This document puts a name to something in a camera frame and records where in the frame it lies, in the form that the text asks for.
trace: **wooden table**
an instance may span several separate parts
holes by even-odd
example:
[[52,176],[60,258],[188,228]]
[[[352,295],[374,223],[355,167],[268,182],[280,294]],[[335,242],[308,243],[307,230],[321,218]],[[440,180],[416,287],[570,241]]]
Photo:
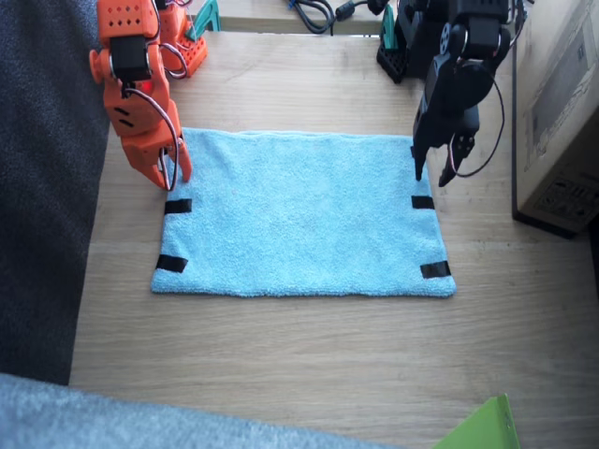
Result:
[[[172,83],[185,126],[410,135],[422,86],[394,85],[378,39],[209,34]],[[498,74],[511,116],[511,58]],[[481,105],[477,150],[500,125]],[[511,122],[470,180],[432,186],[459,292],[426,298],[194,297],[150,292],[166,195],[110,132],[71,385],[376,442],[431,447],[510,395],[522,447],[595,447],[599,313],[589,242],[514,223]],[[445,163],[431,152],[431,177]]]
[[[345,0],[329,0],[333,10]],[[203,2],[196,1],[189,7],[195,15]],[[289,10],[289,0],[220,0],[218,7],[223,31],[251,31],[257,33],[309,33],[295,9]],[[395,8],[395,1],[390,4]],[[324,22],[324,16],[313,8],[305,7],[306,15],[316,22]],[[383,14],[374,16],[366,5],[356,7],[354,15],[335,23],[337,35],[377,35],[381,31]]]

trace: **green paper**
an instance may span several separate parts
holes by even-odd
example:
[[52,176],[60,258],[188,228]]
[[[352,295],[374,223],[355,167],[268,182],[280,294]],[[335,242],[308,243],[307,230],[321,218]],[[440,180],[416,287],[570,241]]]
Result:
[[434,449],[520,449],[507,395],[491,398]]

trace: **cardboard box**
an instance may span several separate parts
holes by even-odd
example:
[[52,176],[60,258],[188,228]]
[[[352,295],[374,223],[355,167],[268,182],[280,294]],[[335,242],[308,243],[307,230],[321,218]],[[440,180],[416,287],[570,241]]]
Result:
[[599,213],[599,0],[543,0],[515,51],[513,214],[573,236]]

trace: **cable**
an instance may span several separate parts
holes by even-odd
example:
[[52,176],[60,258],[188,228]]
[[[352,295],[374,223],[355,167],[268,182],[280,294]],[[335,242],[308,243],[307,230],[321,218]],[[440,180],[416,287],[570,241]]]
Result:
[[181,65],[183,66],[183,71],[181,72],[171,72],[170,70],[165,68],[167,73],[175,80],[182,80],[183,78],[185,78],[187,76],[187,63],[185,62],[185,58],[183,58],[181,52],[175,49],[172,45],[168,44],[167,42],[165,42],[164,44],[160,44],[159,47],[161,49],[167,49],[168,51],[172,52],[175,56],[177,56],[179,61],[181,61]]
[[[360,0],[356,3],[353,0],[349,0],[333,11],[332,6],[327,0],[291,0],[289,2],[289,9],[293,7],[298,12],[299,17],[311,33],[322,35],[330,30],[330,35],[333,36],[333,25],[335,22],[342,22],[349,19],[354,14],[356,7],[367,4],[367,0]],[[325,22],[323,24],[314,22],[306,15],[302,5],[312,7],[321,12],[325,16]]]
[[[325,23],[320,25],[310,19],[304,12],[301,5],[313,7],[325,16]],[[306,25],[306,28],[315,35],[322,35],[330,30],[330,35],[333,36],[333,25],[337,21],[333,8],[327,0],[291,0],[289,8],[294,8],[301,18],[301,21]]]
[[493,158],[493,156],[495,155],[495,152],[497,151],[497,147],[499,147],[499,141],[501,140],[502,133],[504,132],[505,108],[504,108],[504,98],[502,97],[502,91],[500,91],[499,86],[497,85],[497,81],[495,80],[495,77],[493,77],[493,75],[489,72],[489,70],[486,67],[484,67],[483,65],[481,65],[481,67],[483,67],[485,69],[487,74],[492,79],[493,85],[495,86],[495,89],[497,90],[497,95],[499,95],[499,103],[502,106],[502,126],[499,129],[499,136],[497,136],[497,141],[495,142],[495,147],[493,148],[493,151],[490,152],[490,155],[487,158],[487,160],[484,162],[484,164],[482,166],[477,168],[475,171],[471,171],[470,173],[462,174],[462,173],[458,173],[458,170],[456,170],[456,165],[453,161],[453,149],[452,149],[452,145],[451,145],[453,143],[453,138],[451,139],[451,142],[449,143],[449,145],[447,145],[447,151],[449,153],[449,161],[451,162],[451,169],[456,174],[456,176],[458,176],[460,178],[470,178],[470,177],[474,176],[475,174],[479,173],[480,171],[482,171],[482,169],[485,168],[489,164],[490,160]]
[[167,113],[165,112],[164,109],[162,109],[160,107],[160,105],[158,103],[156,103],[156,101],[151,98],[149,95],[146,95],[144,92],[139,91],[137,89],[133,89],[131,87],[127,87],[124,89],[125,92],[127,92],[128,94],[135,94],[141,98],[143,98],[144,100],[146,100],[148,103],[150,103],[150,105],[153,106],[154,109],[156,109],[156,111],[160,114],[160,116],[163,118],[163,120],[167,123],[168,129],[170,130],[170,134],[172,135],[172,139],[175,142],[175,167],[173,170],[173,174],[172,174],[172,182],[168,182],[168,174],[167,174],[167,166],[165,164],[165,160],[164,160],[164,148],[161,148],[159,150],[158,153],[158,161],[160,163],[160,166],[162,168],[162,177],[165,181],[165,188],[167,190],[167,192],[172,192],[173,189],[175,188],[175,185],[177,185],[177,177],[179,174],[179,138],[177,137],[177,131],[175,131],[175,125],[172,124],[172,120],[169,118],[169,116],[167,115]]

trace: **black tape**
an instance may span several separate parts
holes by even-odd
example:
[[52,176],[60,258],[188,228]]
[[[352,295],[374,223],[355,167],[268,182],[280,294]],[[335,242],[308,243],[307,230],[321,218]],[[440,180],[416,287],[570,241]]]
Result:
[[412,207],[414,209],[434,209],[431,196],[412,196]]
[[173,255],[160,254],[158,256],[156,269],[160,268],[165,269],[166,271],[174,271],[175,273],[183,273],[186,265],[187,259],[175,257]]
[[167,201],[165,203],[165,215],[168,213],[191,212],[191,198]]
[[420,271],[422,271],[422,277],[424,279],[444,278],[445,276],[451,276],[449,264],[446,260],[443,262],[436,262],[434,264],[421,265]]

